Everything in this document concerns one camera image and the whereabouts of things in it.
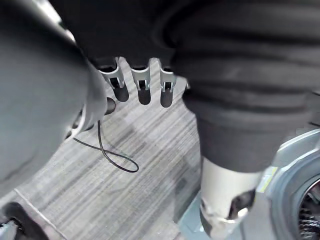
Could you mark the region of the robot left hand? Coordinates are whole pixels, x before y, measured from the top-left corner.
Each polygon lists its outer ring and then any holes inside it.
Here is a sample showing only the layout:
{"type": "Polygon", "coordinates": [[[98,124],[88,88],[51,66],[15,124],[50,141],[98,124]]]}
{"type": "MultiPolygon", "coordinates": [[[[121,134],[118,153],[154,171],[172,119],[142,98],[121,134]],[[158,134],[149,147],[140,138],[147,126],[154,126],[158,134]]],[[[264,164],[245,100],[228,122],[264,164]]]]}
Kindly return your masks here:
{"type": "Polygon", "coordinates": [[[201,160],[201,223],[229,236],[285,137],[310,120],[320,87],[317,0],[53,0],[99,69],[158,58],[187,80],[201,160]]]}

